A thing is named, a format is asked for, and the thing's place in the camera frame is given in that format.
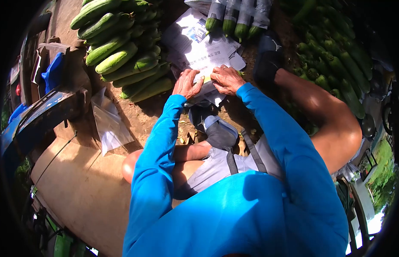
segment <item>shoe logo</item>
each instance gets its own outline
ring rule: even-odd
[[[277,43],[274,41],[274,39],[271,39],[271,40],[274,42],[274,44],[275,44],[275,52],[277,52],[278,49],[279,49],[280,47],[282,47],[282,46],[277,45]]]

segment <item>dark sneaker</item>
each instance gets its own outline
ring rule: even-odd
[[[194,127],[207,134],[206,141],[215,148],[233,147],[238,143],[238,131],[232,125],[213,115],[210,108],[192,106],[188,117]]]
[[[275,74],[283,67],[284,53],[278,35],[268,30],[261,36],[253,76],[259,87],[273,85]]]

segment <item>black strap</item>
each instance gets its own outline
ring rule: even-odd
[[[229,171],[231,172],[231,175],[237,174],[238,173],[238,167],[237,164],[235,163],[234,159],[234,154],[232,153],[232,147],[225,146],[224,150],[228,152],[227,154],[227,163],[228,163],[228,168]]]
[[[255,164],[257,165],[258,171],[267,173],[267,169],[265,168],[264,162],[259,156],[258,151],[254,146],[254,143],[252,142],[250,136],[247,134],[247,131],[242,130],[241,134],[244,138],[245,143],[248,146],[248,149],[250,150],[251,156],[254,159]]]

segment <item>hand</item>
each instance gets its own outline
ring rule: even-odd
[[[211,79],[214,80],[212,83],[218,92],[226,95],[235,95],[238,88],[246,83],[233,67],[228,68],[225,65],[215,67]]]
[[[186,98],[186,100],[197,95],[200,92],[205,79],[205,77],[202,76],[194,85],[194,78],[198,73],[199,70],[196,69],[186,69],[181,72],[179,79],[175,83],[172,94],[182,95]]]

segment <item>right hand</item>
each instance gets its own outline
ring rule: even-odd
[[[218,92],[226,95],[236,95],[238,88],[246,83],[233,67],[228,68],[225,65],[215,67],[211,79]]]

